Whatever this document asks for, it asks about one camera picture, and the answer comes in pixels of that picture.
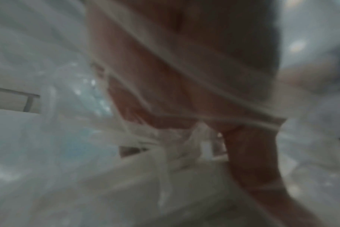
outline skin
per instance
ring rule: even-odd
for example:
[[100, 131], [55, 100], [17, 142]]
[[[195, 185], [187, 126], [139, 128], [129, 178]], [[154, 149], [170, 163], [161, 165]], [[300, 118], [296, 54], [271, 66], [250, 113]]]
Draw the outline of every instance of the skin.
[[[271, 0], [116, 1], [172, 34], [275, 76], [279, 37], [276, 28], [268, 26], [276, 19], [276, 8], [269, 7], [274, 3]], [[109, 79], [108, 93], [124, 119], [158, 129], [189, 129], [197, 122], [197, 119], [153, 114], [130, 92], [131, 88], [140, 92], [146, 88], [152, 93], [145, 96], [146, 102], [155, 111], [161, 109], [177, 115], [187, 110], [230, 119], [245, 116], [267, 122], [283, 121], [239, 106], [183, 76], [138, 43], [100, 8], [91, 3], [88, 8], [92, 51], [103, 64], [121, 74], [121, 78]], [[103, 78], [104, 68], [99, 65], [96, 68], [98, 76]], [[206, 123], [224, 137], [233, 178], [261, 206], [287, 226], [320, 226], [283, 187], [277, 163], [276, 132], [214, 120]], [[259, 190], [273, 182], [280, 189]]]

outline person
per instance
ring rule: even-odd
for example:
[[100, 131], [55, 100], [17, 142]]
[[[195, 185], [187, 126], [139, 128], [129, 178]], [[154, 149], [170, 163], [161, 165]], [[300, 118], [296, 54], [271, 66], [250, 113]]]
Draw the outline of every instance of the person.
[[[106, 9], [106, 3], [120, 8]], [[283, 186], [277, 162], [276, 132], [216, 120], [246, 117], [281, 123], [284, 119], [256, 112], [208, 89], [203, 83], [184, 76], [157, 52], [162, 50], [162, 40], [156, 35], [174, 36], [163, 53], [171, 50], [180, 58], [188, 57], [188, 50], [196, 44], [275, 77], [280, 40], [276, 26], [277, 7], [275, 0], [94, 0], [88, 4], [87, 13], [91, 51], [96, 58], [98, 76], [107, 83], [107, 91], [124, 119], [157, 129], [189, 129], [199, 119], [177, 117], [184, 110], [194, 116], [214, 116], [204, 121], [222, 134], [230, 171], [239, 186], [287, 226], [320, 226]], [[115, 10], [111, 16], [115, 15], [119, 20], [109, 17], [107, 10]], [[145, 27], [148, 30], [139, 28], [140, 22], [131, 18], [129, 12], [151, 27]], [[122, 26], [132, 23], [133, 30]], [[149, 40], [154, 44], [158, 41], [160, 47], [151, 49], [144, 45], [132, 34], [137, 29], [148, 32], [144, 37], [154, 35]], [[163, 31], [163, 34], [152, 32], [152, 29]], [[177, 37], [191, 44], [180, 44]], [[196, 66], [211, 71], [212, 67], [206, 68], [207, 62], [201, 63], [204, 66]], [[108, 73], [105, 65], [112, 70], [109, 78], [105, 78]], [[225, 67], [220, 63], [217, 66], [220, 69], [217, 72]], [[226, 75], [223, 79], [222, 74], [214, 71], [209, 79], [227, 85], [232, 78], [244, 77], [238, 71], [226, 72]], [[271, 89], [269, 83], [263, 90]], [[156, 114], [158, 112], [172, 116]], [[281, 187], [259, 190], [274, 182]]]

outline transparent plastic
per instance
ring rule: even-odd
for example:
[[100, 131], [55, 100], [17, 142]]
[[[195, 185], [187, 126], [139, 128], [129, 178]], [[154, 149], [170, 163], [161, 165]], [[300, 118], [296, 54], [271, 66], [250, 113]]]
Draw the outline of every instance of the transparent plastic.
[[0, 25], [0, 72], [42, 102], [0, 149], [0, 226], [340, 227], [340, 133], [316, 117], [340, 1], [86, 6], [88, 55]]

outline plastic wrap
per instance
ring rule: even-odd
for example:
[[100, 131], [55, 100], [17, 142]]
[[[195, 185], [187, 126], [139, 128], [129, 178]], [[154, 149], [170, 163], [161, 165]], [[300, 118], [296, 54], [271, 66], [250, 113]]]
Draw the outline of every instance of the plastic wrap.
[[0, 149], [0, 226], [340, 226], [340, 135], [313, 116], [339, 3], [87, 8], [91, 61], [0, 26], [0, 72], [42, 87]]

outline clear plastic sheet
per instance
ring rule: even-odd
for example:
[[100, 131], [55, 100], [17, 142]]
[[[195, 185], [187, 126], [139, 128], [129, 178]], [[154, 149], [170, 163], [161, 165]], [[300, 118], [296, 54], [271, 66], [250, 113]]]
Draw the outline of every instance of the clear plastic sheet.
[[312, 114], [340, 91], [339, 3], [87, 8], [91, 61], [0, 26], [0, 72], [42, 88], [0, 149], [0, 226], [340, 227], [340, 136]]

